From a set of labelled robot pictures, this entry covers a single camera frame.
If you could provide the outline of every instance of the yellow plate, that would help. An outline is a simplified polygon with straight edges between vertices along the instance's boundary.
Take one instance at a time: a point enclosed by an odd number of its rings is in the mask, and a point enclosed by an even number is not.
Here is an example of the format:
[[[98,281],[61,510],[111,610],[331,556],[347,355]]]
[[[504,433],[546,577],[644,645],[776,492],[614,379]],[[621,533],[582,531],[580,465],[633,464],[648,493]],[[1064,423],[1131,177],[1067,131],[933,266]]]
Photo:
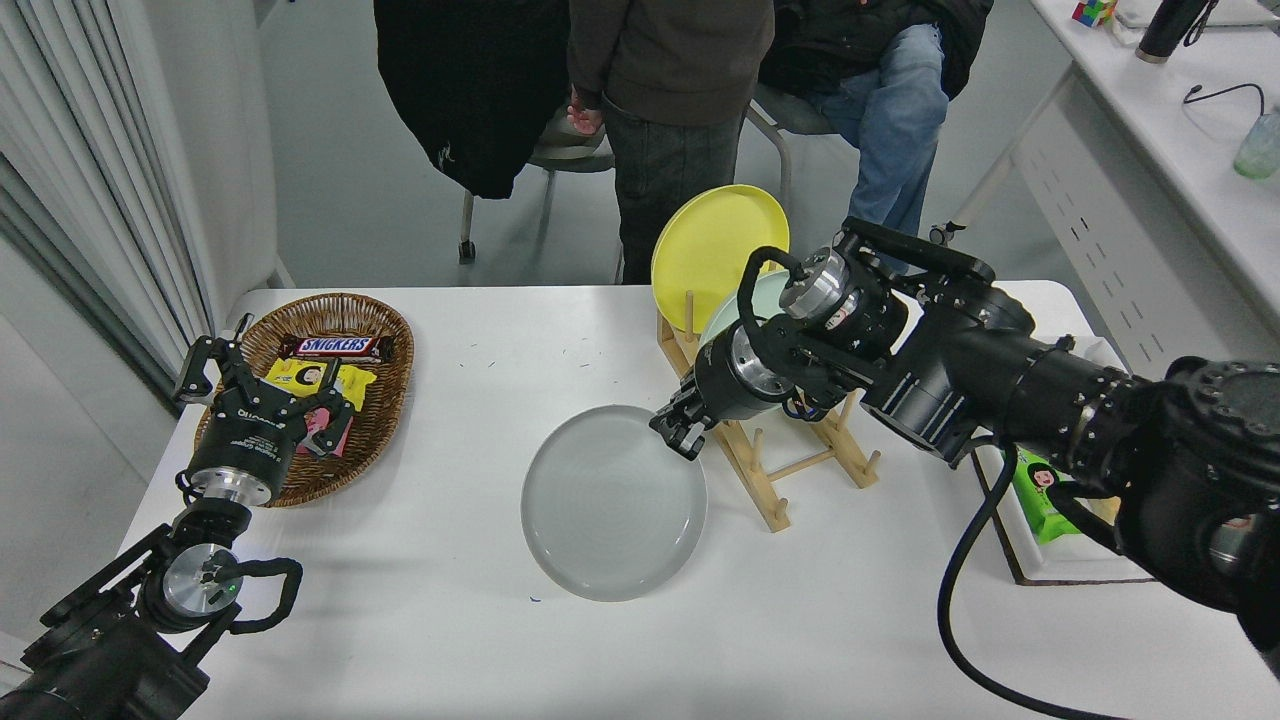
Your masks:
[[[695,333],[726,295],[737,290],[753,250],[791,247],[782,206],[750,184],[708,190],[672,215],[653,251],[653,299],[677,331],[685,328],[685,293],[694,293]]]

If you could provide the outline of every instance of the white table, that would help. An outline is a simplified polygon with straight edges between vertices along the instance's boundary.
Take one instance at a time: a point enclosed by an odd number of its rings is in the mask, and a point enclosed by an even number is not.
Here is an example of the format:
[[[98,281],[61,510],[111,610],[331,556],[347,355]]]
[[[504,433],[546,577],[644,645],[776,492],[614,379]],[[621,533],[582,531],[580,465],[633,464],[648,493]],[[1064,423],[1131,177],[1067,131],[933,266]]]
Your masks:
[[[1011,167],[1134,372],[1180,355],[1280,356],[1280,177],[1249,181],[1231,159],[1257,117],[1240,90],[1280,100],[1280,37],[1211,29],[1164,65],[1108,29],[1071,19],[1074,0],[1033,0],[1071,65],[957,215],[969,224]]]
[[[1091,334],[1065,288],[1010,282],[1041,331]],[[884,452],[865,491],[835,465],[781,483],[792,527],[763,521],[719,450],[700,461],[708,521],[689,564],[649,596],[598,603],[534,562],[520,492],[534,454],[600,405],[658,407],[676,378],[636,287],[365,290],[413,328],[399,429],[347,488],[253,514],[242,559],[306,568],[293,615],[225,637],[193,719],[1027,717],[946,657],[933,605],[980,502],[861,411]],[[307,295],[259,291],[241,310]],[[174,432],[125,544],[180,510],[198,409]],[[764,419],[774,446],[810,433]],[[769,455],[765,464],[771,462]],[[274,606],[247,583],[243,618]],[[1234,619],[1156,584],[1016,587],[988,532],[954,607],[961,646],[995,678],[1050,701],[1146,717],[1274,717],[1280,685]]]

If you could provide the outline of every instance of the chair wheel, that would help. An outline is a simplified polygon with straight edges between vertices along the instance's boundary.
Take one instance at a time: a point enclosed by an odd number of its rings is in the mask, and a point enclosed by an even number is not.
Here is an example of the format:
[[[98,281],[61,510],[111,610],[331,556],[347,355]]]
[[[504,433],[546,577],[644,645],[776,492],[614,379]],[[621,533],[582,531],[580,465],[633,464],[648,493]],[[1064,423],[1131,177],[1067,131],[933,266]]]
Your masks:
[[[933,245],[941,245],[942,247],[946,247],[951,245],[951,238],[954,236],[955,233],[952,231],[948,231],[946,228],[940,228],[938,225],[933,225],[932,228],[929,228],[929,242],[932,242]]]

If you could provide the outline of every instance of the black coat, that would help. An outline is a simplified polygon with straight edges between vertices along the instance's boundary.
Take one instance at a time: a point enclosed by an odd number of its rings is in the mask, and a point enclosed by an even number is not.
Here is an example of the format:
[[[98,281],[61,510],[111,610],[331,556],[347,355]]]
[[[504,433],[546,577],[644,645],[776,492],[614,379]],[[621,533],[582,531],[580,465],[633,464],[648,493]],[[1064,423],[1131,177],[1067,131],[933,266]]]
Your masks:
[[[568,92],[567,0],[375,0],[378,72],[431,164],[511,197]]]
[[[920,23],[942,28],[942,90],[969,82],[995,0],[774,0],[777,33],[760,82],[792,95],[831,92],[879,64],[890,41]]]

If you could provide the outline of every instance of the hand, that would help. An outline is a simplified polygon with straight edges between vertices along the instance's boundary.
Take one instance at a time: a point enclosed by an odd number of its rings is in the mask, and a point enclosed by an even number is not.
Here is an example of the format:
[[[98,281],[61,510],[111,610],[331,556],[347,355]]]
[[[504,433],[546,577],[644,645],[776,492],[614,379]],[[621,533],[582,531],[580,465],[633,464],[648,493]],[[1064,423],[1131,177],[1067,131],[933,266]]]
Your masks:
[[[604,113],[584,108],[582,99],[577,96],[576,87],[572,88],[572,96],[567,110],[570,124],[572,124],[573,129],[582,135],[595,135],[599,132],[600,126],[604,124]]]

